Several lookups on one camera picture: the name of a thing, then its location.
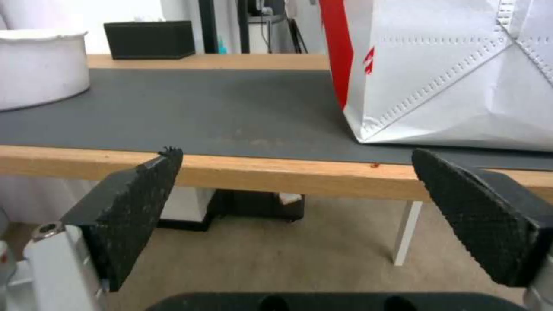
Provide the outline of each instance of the black box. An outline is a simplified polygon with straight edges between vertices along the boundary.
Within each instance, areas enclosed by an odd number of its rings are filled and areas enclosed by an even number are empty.
[[[194,54],[189,20],[104,24],[113,59],[179,59]]]

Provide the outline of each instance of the beige carpet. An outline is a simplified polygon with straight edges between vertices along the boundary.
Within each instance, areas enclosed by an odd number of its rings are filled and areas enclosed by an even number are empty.
[[[422,209],[405,265],[394,267],[403,208],[309,196],[305,218],[292,224],[227,217],[209,232],[158,229],[121,291],[109,295],[110,310],[216,291],[469,291],[521,303],[523,290],[494,284],[433,205]],[[28,232],[12,226],[5,239],[21,245]]]

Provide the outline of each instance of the red stripe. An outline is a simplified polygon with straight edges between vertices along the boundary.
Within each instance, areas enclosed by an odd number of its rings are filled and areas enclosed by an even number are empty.
[[[319,4],[322,22],[325,25],[332,81],[340,108],[344,109],[353,61],[353,46],[349,37],[344,0],[320,0]]]
[[[365,59],[363,60],[363,62],[366,63],[367,60],[373,57],[374,57],[374,47],[370,49],[369,53],[367,53],[367,56],[365,56]]]
[[[373,61],[371,61],[367,67],[365,67],[365,73],[370,75],[373,72]]]

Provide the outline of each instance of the metal bolt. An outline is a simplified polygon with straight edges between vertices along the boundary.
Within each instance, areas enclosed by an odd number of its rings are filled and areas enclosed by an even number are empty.
[[[38,226],[35,230],[33,230],[33,234],[31,235],[31,237],[33,238],[33,242],[38,242],[64,231],[64,224],[59,221],[55,221]]]

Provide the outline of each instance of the white shopping bag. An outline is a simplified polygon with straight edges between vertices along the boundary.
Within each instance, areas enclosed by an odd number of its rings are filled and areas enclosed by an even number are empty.
[[[362,143],[553,151],[552,0],[320,0]]]

